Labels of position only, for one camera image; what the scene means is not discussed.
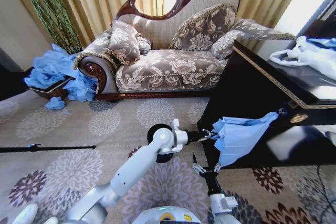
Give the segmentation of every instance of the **black stick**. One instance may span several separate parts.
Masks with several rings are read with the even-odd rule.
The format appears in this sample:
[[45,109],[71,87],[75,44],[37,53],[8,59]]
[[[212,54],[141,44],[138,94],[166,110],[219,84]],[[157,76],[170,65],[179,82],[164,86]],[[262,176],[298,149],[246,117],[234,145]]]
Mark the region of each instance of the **black stick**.
[[38,147],[40,144],[30,144],[28,147],[0,147],[0,153],[7,152],[39,152],[75,149],[95,149],[96,146]]

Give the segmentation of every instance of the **white plastic bag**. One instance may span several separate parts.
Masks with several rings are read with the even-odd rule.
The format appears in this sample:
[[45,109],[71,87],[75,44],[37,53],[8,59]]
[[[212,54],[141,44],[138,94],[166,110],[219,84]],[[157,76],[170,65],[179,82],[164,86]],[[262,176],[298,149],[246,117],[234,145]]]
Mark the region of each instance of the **white plastic bag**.
[[[276,56],[287,54],[294,61],[280,60]],[[306,37],[297,38],[293,49],[274,52],[269,59],[284,66],[310,66],[321,74],[336,80],[336,51],[323,49],[306,42]]]

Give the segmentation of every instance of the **floral upholstery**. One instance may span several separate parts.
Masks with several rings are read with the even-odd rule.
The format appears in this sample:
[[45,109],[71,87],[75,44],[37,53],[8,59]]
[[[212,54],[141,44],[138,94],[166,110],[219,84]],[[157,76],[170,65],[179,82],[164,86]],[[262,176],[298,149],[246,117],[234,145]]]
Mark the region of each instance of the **floral upholstery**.
[[228,4],[215,5],[198,12],[180,25],[169,48],[209,50],[218,38],[231,29],[235,17],[235,9]]
[[210,51],[151,50],[116,73],[120,91],[210,89],[216,86],[226,61]]
[[219,60],[225,59],[232,53],[232,47],[235,39],[294,39],[291,34],[283,34],[279,31],[270,29],[256,23],[252,19],[239,19],[232,27],[212,47],[211,52]]
[[88,45],[82,52],[80,52],[74,63],[73,69],[77,69],[79,62],[87,56],[96,56],[109,61],[116,69],[118,69],[117,63],[105,54],[107,46],[110,42],[112,29],[109,27],[101,35],[99,35],[90,45]]
[[151,41],[149,39],[137,36],[136,40],[138,41],[140,54],[146,55],[151,50]]
[[294,36],[291,34],[283,34],[266,26],[262,26],[253,19],[240,18],[232,29],[247,33],[250,39],[294,39]]
[[110,42],[105,54],[115,57],[123,65],[134,64],[140,59],[137,34],[138,32],[131,25],[114,20]]

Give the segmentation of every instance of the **chaise lounge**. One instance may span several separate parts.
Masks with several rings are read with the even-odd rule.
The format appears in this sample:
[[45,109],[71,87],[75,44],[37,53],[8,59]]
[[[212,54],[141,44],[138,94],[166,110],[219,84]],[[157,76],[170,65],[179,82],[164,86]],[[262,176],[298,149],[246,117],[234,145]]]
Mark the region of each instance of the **chaise lounge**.
[[[150,41],[150,50],[134,62],[123,63],[120,57],[113,58],[121,51],[106,53],[112,34],[109,28],[80,54],[78,68],[98,79],[98,99],[209,95],[225,68],[234,39],[293,38],[253,20],[237,18],[239,1],[176,0],[167,14],[156,17],[139,12],[135,0],[128,0],[115,20],[134,27],[137,40]],[[209,19],[210,13],[214,17],[220,11],[223,25]]]

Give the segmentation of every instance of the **drawer knob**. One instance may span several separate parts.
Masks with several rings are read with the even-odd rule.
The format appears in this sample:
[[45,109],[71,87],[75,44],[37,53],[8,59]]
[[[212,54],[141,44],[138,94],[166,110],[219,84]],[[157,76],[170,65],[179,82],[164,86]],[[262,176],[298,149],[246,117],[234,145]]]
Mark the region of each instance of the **drawer knob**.
[[308,116],[306,114],[296,114],[293,116],[290,120],[291,123],[299,123],[302,122],[303,120],[307,119]]

